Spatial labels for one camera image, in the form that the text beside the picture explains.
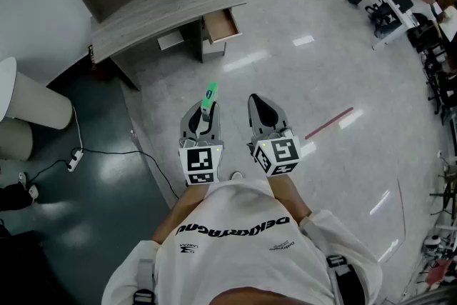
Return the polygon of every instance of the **power strip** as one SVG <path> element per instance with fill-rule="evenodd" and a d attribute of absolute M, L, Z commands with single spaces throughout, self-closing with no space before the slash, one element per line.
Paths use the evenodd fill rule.
<path fill-rule="evenodd" d="M 70 167 L 68 168 L 69 171 L 74 171 L 76 167 L 78 166 L 79 162 L 81 159 L 83 159 L 84 152 L 82 150 L 76 151 L 74 154 L 73 158 L 70 160 Z"/>

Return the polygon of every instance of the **gray desk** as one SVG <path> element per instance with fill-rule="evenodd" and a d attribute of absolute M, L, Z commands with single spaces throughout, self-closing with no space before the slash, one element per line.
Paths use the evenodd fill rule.
<path fill-rule="evenodd" d="M 246 0 L 133 0 L 98 23 L 91 20 L 95 62 L 111 57 L 137 85 L 122 53 L 202 16 L 245 4 Z"/>

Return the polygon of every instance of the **logo on shirt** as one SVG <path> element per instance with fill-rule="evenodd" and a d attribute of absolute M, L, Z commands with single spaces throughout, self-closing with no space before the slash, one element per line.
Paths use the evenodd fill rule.
<path fill-rule="evenodd" d="M 198 248 L 198 245 L 195 244 L 179 244 L 181 248 L 181 253 L 195 253 L 195 249 Z"/>
<path fill-rule="evenodd" d="M 286 240 L 282 244 L 275 245 L 273 248 L 270 248 L 271 251 L 278 251 L 279 249 L 287 249 L 295 244 L 295 241 L 292 241 L 291 243 Z"/>
<path fill-rule="evenodd" d="M 175 235 L 182 233 L 183 231 L 196 231 L 197 233 L 212 236 L 214 238 L 224 238 L 225 236 L 229 235 L 237 235 L 237 236 L 253 236 L 261 233 L 264 230 L 268 230 L 275 225 L 282 225 L 291 222 L 291 218 L 288 216 L 281 217 L 277 220 L 268 220 L 259 225 L 255 225 L 255 227 L 250 229 L 229 229 L 229 230 L 214 230 L 208 229 L 206 226 L 200 224 L 188 224 L 183 225 L 178 228 Z"/>

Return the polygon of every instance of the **green object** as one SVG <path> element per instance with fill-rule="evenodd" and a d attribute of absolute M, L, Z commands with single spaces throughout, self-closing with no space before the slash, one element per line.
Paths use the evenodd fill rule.
<path fill-rule="evenodd" d="M 213 103 L 217 100 L 218 83 L 211 82 L 206 89 L 205 98 L 201 101 L 201 113 L 209 115 Z"/>

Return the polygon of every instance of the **white wall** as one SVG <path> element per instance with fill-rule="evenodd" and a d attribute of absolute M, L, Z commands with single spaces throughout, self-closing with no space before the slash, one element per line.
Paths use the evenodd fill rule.
<path fill-rule="evenodd" d="M 90 13 L 82 0 L 0 0 L 0 60 L 47 84 L 87 53 Z"/>

